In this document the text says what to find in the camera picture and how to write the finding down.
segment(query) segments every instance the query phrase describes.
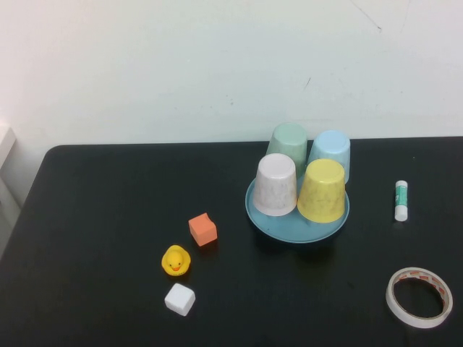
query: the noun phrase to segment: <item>plastic cup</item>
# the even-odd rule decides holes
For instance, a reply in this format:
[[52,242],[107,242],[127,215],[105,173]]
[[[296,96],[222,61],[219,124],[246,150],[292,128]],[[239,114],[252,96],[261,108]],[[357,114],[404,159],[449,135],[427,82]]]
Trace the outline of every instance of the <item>plastic cup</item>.
[[265,215],[293,211],[297,204],[296,166],[290,157],[274,153],[260,160],[252,202]]
[[340,163],[344,168],[346,183],[349,181],[350,140],[345,134],[337,130],[319,134],[313,141],[307,164],[321,158],[333,159]]
[[344,169],[332,159],[309,164],[302,183],[297,209],[308,220],[331,223],[344,214]]
[[296,175],[305,172],[307,160],[307,132],[299,124],[283,123],[278,125],[268,144],[267,154],[281,153],[288,155],[296,165]]

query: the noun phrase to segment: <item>rubber duck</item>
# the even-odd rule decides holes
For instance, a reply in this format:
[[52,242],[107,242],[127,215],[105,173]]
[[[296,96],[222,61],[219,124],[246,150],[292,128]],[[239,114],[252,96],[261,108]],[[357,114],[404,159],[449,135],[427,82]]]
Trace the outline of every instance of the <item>rubber duck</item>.
[[170,246],[161,260],[161,266],[170,276],[180,276],[190,268],[191,257],[187,251],[174,244]]

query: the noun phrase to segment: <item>tape roll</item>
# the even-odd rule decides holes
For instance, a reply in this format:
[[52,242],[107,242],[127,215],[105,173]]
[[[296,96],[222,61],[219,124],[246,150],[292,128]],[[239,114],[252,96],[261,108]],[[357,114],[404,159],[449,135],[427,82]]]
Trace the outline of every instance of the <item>tape roll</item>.
[[[400,306],[394,295],[394,286],[400,280],[405,278],[416,278],[418,280],[425,280],[430,283],[439,292],[443,302],[443,311],[439,315],[431,318],[417,317]],[[437,327],[441,324],[450,314],[452,307],[454,306],[454,300],[451,296],[451,292],[446,283],[435,273],[431,271],[421,269],[419,267],[406,267],[402,270],[397,271],[389,280],[388,288],[386,289],[386,301],[389,309],[399,318],[402,322],[411,325],[413,327],[420,327],[428,329],[430,327]]]

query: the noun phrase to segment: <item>mint green cup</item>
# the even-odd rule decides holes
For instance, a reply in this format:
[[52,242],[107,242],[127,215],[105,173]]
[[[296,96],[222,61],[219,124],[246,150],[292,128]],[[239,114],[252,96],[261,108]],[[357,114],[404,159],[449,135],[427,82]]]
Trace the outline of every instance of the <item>mint green cup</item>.
[[289,156],[296,164],[296,176],[301,177],[307,160],[307,132],[295,123],[278,125],[273,131],[266,155],[272,153]]

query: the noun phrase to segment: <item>orange cube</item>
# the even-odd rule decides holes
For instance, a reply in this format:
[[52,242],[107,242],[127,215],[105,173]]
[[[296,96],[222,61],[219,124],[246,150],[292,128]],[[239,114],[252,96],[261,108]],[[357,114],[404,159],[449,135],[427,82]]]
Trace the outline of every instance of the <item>orange cube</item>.
[[194,217],[188,221],[190,233],[198,246],[204,246],[217,239],[216,225],[209,219],[207,213]]

